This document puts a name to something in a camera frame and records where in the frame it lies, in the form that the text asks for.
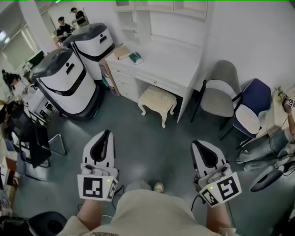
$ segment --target book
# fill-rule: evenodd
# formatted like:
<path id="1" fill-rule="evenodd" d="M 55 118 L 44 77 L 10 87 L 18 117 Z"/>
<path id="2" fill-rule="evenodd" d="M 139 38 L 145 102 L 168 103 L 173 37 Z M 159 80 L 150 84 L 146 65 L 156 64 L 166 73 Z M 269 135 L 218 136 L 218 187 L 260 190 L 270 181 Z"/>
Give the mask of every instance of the book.
<path id="1" fill-rule="evenodd" d="M 129 55 L 129 58 L 138 65 L 143 62 L 141 55 L 138 52 L 133 52 Z"/>
<path id="2" fill-rule="evenodd" d="M 131 52 L 125 45 L 123 45 L 121 47 L 114 49 L 114 54 L 118 60 L 122 60 L 128 57 L 131 54 Z"/>

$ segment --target man in black shirt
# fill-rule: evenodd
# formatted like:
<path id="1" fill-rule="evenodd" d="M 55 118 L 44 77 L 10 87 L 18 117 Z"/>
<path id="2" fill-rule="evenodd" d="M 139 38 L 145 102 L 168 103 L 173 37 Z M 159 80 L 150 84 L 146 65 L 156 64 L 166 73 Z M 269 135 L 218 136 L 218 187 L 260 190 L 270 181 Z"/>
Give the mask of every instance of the man in black shirt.
<path id="1" fill-rule="evenodd" d="M 69 24 L 65 23 L 65 18 L 60 17 L 59 18 L 59 28 L 57 29 L 56 35 L 60 42 L 63 42 L 66 40 L 67 37 L 69 37 L 73 31 L 73 27 L 71 27 Z"/>
<path id="2" fill-rule="evenodd" d="M 71 12 L 76 15 L 76 19 L 73 22 L 77 22 L 80 28 L 88 24 L 82 11 L 78 11 L 77 8 L 73 7 Z"/>

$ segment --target stool cushion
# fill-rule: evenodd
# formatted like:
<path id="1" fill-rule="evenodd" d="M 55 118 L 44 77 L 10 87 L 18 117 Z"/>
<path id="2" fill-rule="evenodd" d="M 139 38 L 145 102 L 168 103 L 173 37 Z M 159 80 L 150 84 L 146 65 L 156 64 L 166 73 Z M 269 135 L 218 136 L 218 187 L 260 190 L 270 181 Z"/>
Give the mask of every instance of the stool cushion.
<path id="1" fill-rule="evenodd" d="M 234 106 L 231 97 L 215 88 L 207 88 L 202 97 L 201 107 L 204 111 L 222 117 L 232 117 Z"/>
<path id="2" fill-rule="evenodd" d="M 168 113 L 175 100 L 176 96 L 153 85 L 150 85 L 139 98 L 144 105 L 163 113 Z"/>
<path id="3" fill-rule="evenodd" d="M 247 106 L 240 105 L 236 111 L 236 118 L 240 124 L 251 134 L 257 134 L 260 122 L 257 115 Z"/>

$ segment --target stool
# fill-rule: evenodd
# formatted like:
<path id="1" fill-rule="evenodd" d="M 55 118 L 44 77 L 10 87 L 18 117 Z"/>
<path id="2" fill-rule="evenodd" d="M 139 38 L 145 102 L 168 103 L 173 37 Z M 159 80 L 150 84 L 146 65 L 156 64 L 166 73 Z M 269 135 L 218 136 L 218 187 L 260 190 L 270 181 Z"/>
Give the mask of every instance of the stool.
<path id="1" fill-rule="evenodd" d="M 146 110 L 143 108 L 143 105 L 146 105 L 149 109 L 160 113 L 162 116 L 163 128 L 165 128 L 168 111 L 170 110 L 170 114 L 173 115 L 173 110 L 176 107 L 176 104 L 176 96 L 153 85 L 150 85 L 138 100 L 138 106 L 142 110 L 143 116 L 146 114 Z"/>

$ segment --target blue chair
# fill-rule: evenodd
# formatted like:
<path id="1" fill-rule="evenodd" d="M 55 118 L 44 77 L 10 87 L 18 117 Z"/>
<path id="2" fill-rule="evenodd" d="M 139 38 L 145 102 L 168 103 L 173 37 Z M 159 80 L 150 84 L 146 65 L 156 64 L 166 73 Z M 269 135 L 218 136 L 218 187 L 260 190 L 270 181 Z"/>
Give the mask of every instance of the blue chair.
<path id="1" fill-rule="evenodd" d="M 270 107 L 271 89 L 259 79 L 253 79 L 243 90 L 241 98 L 237 103 L 232 122 L 233 126 L 220 140 L 223 140 L 235 127 L 249 137 L 236 149 L 244 146 L 251 139 L 255 138 L 260 130 L 259 113 L 269 110 Z"/>

